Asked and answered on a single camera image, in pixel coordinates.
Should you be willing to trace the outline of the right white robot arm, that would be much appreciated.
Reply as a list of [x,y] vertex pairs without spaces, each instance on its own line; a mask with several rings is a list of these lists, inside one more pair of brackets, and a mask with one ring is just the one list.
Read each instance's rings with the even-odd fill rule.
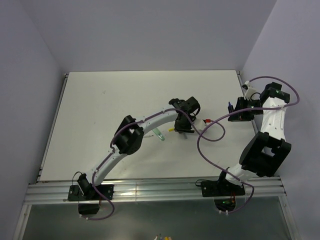
[[292,148],[284,133],[284,106],[290,102],[290,94],[282,91],[281,84],[271,82],[258,99],[252,99],[256,90],[250,82],[242,87],[246,90],[244,96],[237,99],[236,106],[228,105],[228,121],[249,122],[262,115],[262,123],[260,131],[244,148],[239,163],[220,174],[216,189],[222,195],[237,191],[250,178],[272,177]]

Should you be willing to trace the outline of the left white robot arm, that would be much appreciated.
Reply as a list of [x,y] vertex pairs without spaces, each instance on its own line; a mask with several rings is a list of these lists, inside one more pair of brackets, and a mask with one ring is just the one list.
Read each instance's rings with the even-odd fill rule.
[[144,136],[156,128],[174,122],[174,131],[178,133],[194,133],[193,123],[201,106],[191,96],[187,100],[173,98],[159,112],[142,118],[126,116],[116,130],[110,142],[110,151],[100,163],[90,170],[81,172],[76,184],[69,189],[68,201],[98,200],[98,191],[107,174],[125,157],[136,153]]

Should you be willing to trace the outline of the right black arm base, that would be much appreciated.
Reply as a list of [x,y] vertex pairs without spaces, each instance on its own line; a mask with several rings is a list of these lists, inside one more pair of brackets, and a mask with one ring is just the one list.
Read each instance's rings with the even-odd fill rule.
[[224,184],[219,180],[198,179],[195,186],[201,189],[202,197],[218,197],[214,200],[215,207],[222,212],[231,212],[236,208],[236,196],[246,194],[242,185]]

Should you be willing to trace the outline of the black purple marker pen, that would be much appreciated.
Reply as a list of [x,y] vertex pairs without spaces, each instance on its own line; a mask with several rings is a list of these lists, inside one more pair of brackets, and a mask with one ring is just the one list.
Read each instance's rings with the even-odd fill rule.
[[228,102],[227,109],[228,109],[228,113],[229,113],[229,114],[231,114],[231,113],[234,112],[234,106],[231,104],[230,101]]

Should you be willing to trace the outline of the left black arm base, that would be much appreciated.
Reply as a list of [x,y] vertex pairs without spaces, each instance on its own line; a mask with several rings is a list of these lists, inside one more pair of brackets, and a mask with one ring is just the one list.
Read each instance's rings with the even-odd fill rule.
[[[113,184],[102,184],[96,187],[105,197],[112,200],[114,193]],[[87,195],[84,195],[78,185],[69,188],[68,202],[78,202],[78,213],[91,217],[98,213],[103,198],[92,188]]]

